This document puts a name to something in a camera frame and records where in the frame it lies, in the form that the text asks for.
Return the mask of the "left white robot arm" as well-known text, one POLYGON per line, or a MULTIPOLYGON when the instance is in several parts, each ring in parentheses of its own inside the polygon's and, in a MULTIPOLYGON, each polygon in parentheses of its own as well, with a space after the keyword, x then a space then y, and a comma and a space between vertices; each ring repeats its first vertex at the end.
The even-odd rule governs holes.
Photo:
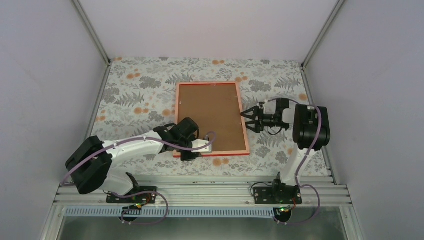
POLYGON ((131 203, 139 197, 139 188, 133 174, 118 170, 118 164, 146 155, 180 152, 183 161, 197 158, 210 150, 208 139, 199 138, 199 126, 189 117, 180 123, 158 126, 142 135, 119 140, 100 140, 94 135, 87 138, 66 161, 67 174, 79 194, 103 190, 119 195, 131 203))

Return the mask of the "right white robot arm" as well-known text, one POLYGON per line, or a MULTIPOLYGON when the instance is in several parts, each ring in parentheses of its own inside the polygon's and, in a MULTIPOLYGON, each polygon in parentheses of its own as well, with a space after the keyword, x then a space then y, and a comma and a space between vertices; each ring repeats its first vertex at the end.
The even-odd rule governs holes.
POLYGON ((278 204, 289 197, 300 195, 300 176, 310 156, 327 146, 331 139, 328 109, 324 106, 300 104, 288 98, 275 98, 275 112, 265 112, 267 101, 240 113, 248 119, 247 129, 259 134, 265 128, 278 127, 280 130, 292 128, 294 148, 283 170, 278 173, 271 185, 271 198, 278 204))

